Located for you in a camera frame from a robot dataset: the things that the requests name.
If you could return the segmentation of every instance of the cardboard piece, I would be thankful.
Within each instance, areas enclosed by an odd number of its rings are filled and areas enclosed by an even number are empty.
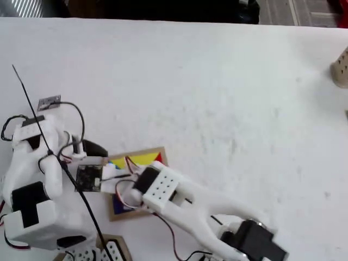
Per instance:
[[[109,234],[103,234],[103,237],[106,243],[109,240],[117,240],[117,242],[120,245],[122,253],[125,255],[126,261],[133,261],[131,253],[129,252],[129,249],[123,237],[121,237],[120,235],[109,235]],[[103,251],[102,242],[99,237],[97,237],[97,240],[96,240],[96,247],[98,247],[101,251]],[[65,253],[59,253],[56,256],[56,258],[53,259],[53,261],[62,261],[66,255],[67,254]]]
[[[167,156],[165,154],[164,147],[151,148],[151,149],[148,149],[148,150],[134,151],[134,152],[114,155],[114,156],[111,156],[109,158],[105,158],[103,163],[106,164],[109,161],[122,159],[125,156],[129,156],[129,157],[134,157],[135,156],[135,157],[137,157],[137,156],[147,155],[147,154],[150,154],[150,153],[160,153],[162,163],[164,165],[168,166],[168,160],[167,160]],[[134,159],[132,158],[132,160],[135,161],[135,163],[138,163],[138,164],[150,164],[151,163],[151,162],[148,162],[148,163],[137,162],[137,158],[134,158]],[[108,209],[109,209],[109,220],[111,222],[112,221],[118,221],[118,220],[124,220],[124,219],[139,218],[141,216],[149,215],[149,212],[143,211],[141,209],[137,209],[137,210],[133,210],[133,211],[129,211],[129,212],[124,212],[124,213],[120,213],[120,214],[115,214],[113,197],[114,197],[114,195],[111,195],[111,194],[107,195],[108,206],[109,206],[108,207]]]

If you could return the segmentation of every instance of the cardboard base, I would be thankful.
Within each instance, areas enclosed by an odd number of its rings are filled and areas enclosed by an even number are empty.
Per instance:
[[[142,155],[146,155],[149,153],[160,153],[161,155],[161,161],[164,165],[168,166],[168,160],[167,160],[167,156],[165,154],[165,150],[164,147],[158,147],[158,148],[151,148],[148,150],[142,150],[142,151],[134,151],[134,152],[128,152],[128,153],[123,153],[123,154],[118,154],[118,155],[114,155],[111,156],[109,158],[105,158],[104,159],[104,164],[106,164],[109,161],[112,160],[117,160],[117,159],[121,159],[124,158],[125,156],[129,156],[129,157],[133,157],[133,156],[142,156]],[[113,200],[113,196],[111,194],[107,195],[107,201],[108,201],[108,205],[109,205],[109,220],[110,221],[118,221],[118,220],[124,220],[124,219],[132,219],[132,218],[139,218],[142,216],[146,216],[146,215],[150,215],[149,212],[143,211],[143,210],[133,210],[130,212],[124,212],[124,213],[120,213],[120,214],[115,214],[115,210],[114,210],[114,200]]]

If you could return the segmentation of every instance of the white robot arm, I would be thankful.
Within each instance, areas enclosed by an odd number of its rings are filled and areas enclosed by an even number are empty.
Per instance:
[[[224,194],[208,190],[158,161],[143,170],[130,191],[133,199],[190,233],[216,259],[225,261],[284,261],[287,253],[272,242],[273,234],[252,209]],[[236,233],[225,228],[217,236],[208,219],[226,214],[243,221]]]

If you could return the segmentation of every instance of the circuit board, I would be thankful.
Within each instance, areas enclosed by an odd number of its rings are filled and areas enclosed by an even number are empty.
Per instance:
[[[100,191],[102,165],[79,165],[76,173],[76,183],[82,191]]]

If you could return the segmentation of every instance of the black wire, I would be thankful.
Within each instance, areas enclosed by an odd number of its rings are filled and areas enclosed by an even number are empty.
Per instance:
[[[44,173],[44,171],[41,168],[41,161],[43,159],[46,159],[48,156],[50,156],[50,155],[47,154],[46,156],[43,156],[42,158],[40,158],[39,161],[38,161],[39,170],[42,172],[42,174],[45,174],[45,173]]]
[[[27,100],[28,100],[30,109],[32,110],[32,113],[33,113],[33,115],[34,115],[34,117],[35,117],[35,121],[36,121],[36,123],[37,123],[38,126],[39,126],[41,135],[42,135],[42,137],[43,137],[43,140],[45,141],[45,144],[46,144],[46,146],[47,146],[47,149],[48,149],[48,151],[51,151],[51,149],[50,149],[49,146],[48,146],[47,140],[46,140],[46,138],[45,138],[45,136],[44,136],[44,133],[43,133],[43,131],[42,131],[42,129],[41,129],[41,126],[40,126],[40,124],[39,124],[38,117],[36,117],[34,108],[33,108],[33,106],[32,106],[32,103],[30,102],[29,96],[28,96],[28,94],[27,94],[27,90],[26,90],[26,88],[24,87],[24,84],[23,84],[23,82],[22,82],[20,76],[18,75],[17,70],[16,70],[16,68],[15,68],[15,66],[14,66],[13,64],[12,64],[12,67],[13,67],[13,70],[15,70],[15,73],[16,73],[16,75],[17,75],[17,77],[18,77],[18,80],[20,80],[20,82],[21,82],[21,84],[22,84],[24,94],[26,95],[26,98],[27,98]]]
[[[46,143],[46,146],[47,146],[47,148],[48,148],[48,155],[54,155],[54,153],[52,152],[52,150],[49,148],[48,143],[47,143],[46,138],[45,138],[45,135],[44,135],[44,133],[43,133],[41,127],[40,127],[40,124],[39,124],[39,122],[38,122],[38,118],[36,117],[36,114],[35,114],[35,111],[34,111],[34,109],[33,109],[33,106],[32,106],[32,104],[31,104],[31,102],[30,102],[29,97],[28,97],[26,88],[24,87],[24,84],[23,84],[22,80],[20,79],[20,77],[19,77],[19,75],[18,75],[18,73],[17,73],[17,71],[16,71],[14,65],[12,65],[12,67],[13,67],[13,69],[15,70],[15,73],[16,73],[18,79],[20,80],[20,82],[21,82],[21,84],[22,84],[23,91],[24,91],[24,93],[25,93],[25,95],[26,95],[26,98],[27,98],[27,100],[28,100],[28,103],[29,103],[29,105],[30,105],[30,108],[31,108],[31,110],[32,110],[32,113],[33,113],[33,115],[34,115],[34,117],[35,117],[36,124],[39,126],[40,133],[41,133],[41,135],[42,135],[42,137],[43,137],[43,139],[44,139],[44,141],[45,141],[45,143]],[[80,114],[80,116],[81,116],[81,119],[82,119],[82,135],[81,135],[81,139],[80,139],[78,142],[72,142],[71,144],[69,144],[69,146],[70,146],[70,145],[74,145],[74,144],[79,144],[79,143],[81,143],[82,140],[83,140],[83,136],[84,136],[85,123],[84,123],[83,115],[82,115],[80,109],[79,109],[75,104],[73,104],[73,103],[71,103],[71,102],[59,102],[59,103],[64,103],[64,104],[73,105],[73,106],[78,110],[78,112],[79,112],[79,114]],[[64,149],[64,147],[62,147],[62,148],[60,149],[58,155],[57,155],[57,156],[55,155],[55,157],[56,157],[57,161],[59,162],[61,168],[62,168],[62,169],[65,171],[65,173],[67,174],[67,176],[68,176],[68,178],[70,179],[71,183],[72,183],[72,184],[74,185],[74,187],[76,188],[77,192],[80,194],[82,200],[84,201],[84,203],[85,203],[85,205],[86,205],[86,207],[87,207],[87,210],[88,210],[88,212],[89,212],[89,214],[90,214],[90,216],[91,216],[91,218],[92,218],[92,221],[93,221],[93,223],[94,223],[94,225],[95,225],[95,227],[96,227],[96,229],[97,229],[97,232],[98,232],[99,238],[100,238],[100,240],[101,240],[101,242],[102,242],[102,245],[103,245],[103,247],[104,247],[104,249],[105,249],[105,251],[106,251],[106,253],[107,253],[107,255],[108,255],[108,258],[110,259],[110,261],[113,261],[113,258],[112,258],[111,254],[110,254],[110,252],[109,252],[109,249],[107,248],[107,245],[106,245],[106,243],[105,243],[105,239],[104,239],[104,237],[103,237],[103,234],[102,234],[102,232],[101,232],[101,230],[100,230],[100,228],[99,228],[99,224],[98,224],[96,218],[94,217],[93,211],[92,211],[92,209],[91,209],[91,207],[90,207],[90,205],[89,205],[89,203],[88,203],[88,201],[87,201],[85,195],[82,193],[82,191],[80,190],[80,188],[79,188],[79,186],[77,185],[76,181],[74,180],[74,178],[73,178],[72,175],[70,174],[70,172],[69,172],[69,170],[68,170],[68,168],[67,168],[67,164],[66,164],[65,162],[61,161],[60,158],[59,158],[59,156],[60,156],[62,150]]]
[[[4,237],[5,237],[5,242],[8,246],[14,248],[14,249],[17,249],[17,250],[30,250],[31,247],[29,245],[26,245],[26,246],[16,246],[14,244],[12,244],[6,237],[6,231],[4,231]]]
[[[72,257],[72,261],[75,261],[75,256],[72,253],[70,253],[69,251],[65,251],[65,253]]]
[[[3,214],[3,215],[1,215],[0,216],[0,223],[2,223],[1,221],[2,221],[2,218],[4,217],[4,216],[6,216],[7,214]]]
[[[218,220],[216,217],[214,216],[210,216],[210,217],[214,219],[219,225],[223,225],[223,223],[220,220]]]
[[[109,181],[111,179],[114,179],[114,178],[127,178],[127,177],[130,177],[132,174],[122,174],[122,175],[118,175],[118,176],[115,176],[115,177],[112,177],[112,178],[106,178],[106,179],[102,179],[101,181]]]
[[[65,171],[65,173],[67,174],[67,176],[68,176],[68,178],[70,179],[71,183],[74,185],[74,187],[76,188],[77,192],[80,194],[80,196],[81,196],[83,202],[85,203],[85,205],[86,205],[86,207],[87,207],[87,210],[88,210],[88,213],[90,214],[90,216],[91,216],[91,218],[92,218],[92,221],[93,221],[93,223],[94,223],[94,225],[95,225],[95,227],[96,227],[96,229],[97,229],[99,238],[101,239],[101,242],[102,242],[102,245],[103,245],[103,248],[105,249],[105,251],[106,251],[106,253],[107,253],[109,259],[112,261],[113,258],[112,258],[111,254],[110,254],[110,252],[109,252],[109,249],[107,248],[107,245],[106,245],[106,243],[105,243],[105,239],[104,239],[103,234],[102,234],[102,232],[101,232],[101,230],[100,230],[100,228],[99,228],[99,224],[98,224],[96,218],[94,217],[93,211],[92,211],[92,209],[91,209],[91,207],[90,207],[90,205],[89,205],[89,203],[88,203],[88,201],[87,201],[87,198],[85,197],[85,195],[83,194],[83,192],[80,190],[79,186],[77,185],[76,181],[75,181],[74,178],[72,177],[72,175],[71,175],[69,169],[67,168],[67,164],[66,164],[65,162],[61,161],[61,160],[58,158],[58,156],[56,156],[56,158],[57,158],[57,160],[58,160],[58,162],[59,162],[61,168]]]
[[[70,143],[64,145],[64,146],[59,150],[59,152],[58,152],[58,157],[60,158],[60,156],[61,156],[61,154],[62,154],[62,152],[63,152],[63,150],[64,150],[65,148],[67,148],[67,147],[69,147],[69,146],[71,146],[71,145],[72,145],[72,146],[73,146],[73,145],[79,145],[79,144],[83,141],[83,138],[84,138],[84,136],[85,136],[85,120],[84,120],[84,118],[83,118],[83,115],[82,115],[82,112],[80,111],[80,109],[79,109],[75,104],[73,104],[72,102],[52,102],[52,103],[50,103],[49,105],[47,105],[47,107],[45,107],[45,109],[48,109],[51,105],[54,105],[54,104],[69,104],[69,105],[71,105],[71,106],[74,106],[74,107],[77,109],[77,111],[78,111],[78,113],[79,113],[79,115],[80,115],[80,117],[81,117],[81,121],[82,121],[81,139],[80,139],[79,141],[73,141],[73,142],[70,142]]]
[[[196,251],[192,252],[191,255],[187,259],[185,259],[183,261],[188,261],[194,254],[208,254],[208,255],[211,255],[212,253],[196,250]]]
[[[8,118],[6,120],[4,126],[2,127],[2,131],[1,131],[1,139],[2,140],[4,140],[4,141],[12,141],[12,138],[9,139],[9,138],[5,137],[5,130],[7,128],[7,125],[10,123],[10,121],[13,120],[13,119],[16,119],[16,118],[23,118],[23,119],[26,119],[26,120],[29,119],[28,117],[26,117],[25,115],[22,115],[22,114],[21,115],[15,115],[15,116],[12,116],[12,117]]]

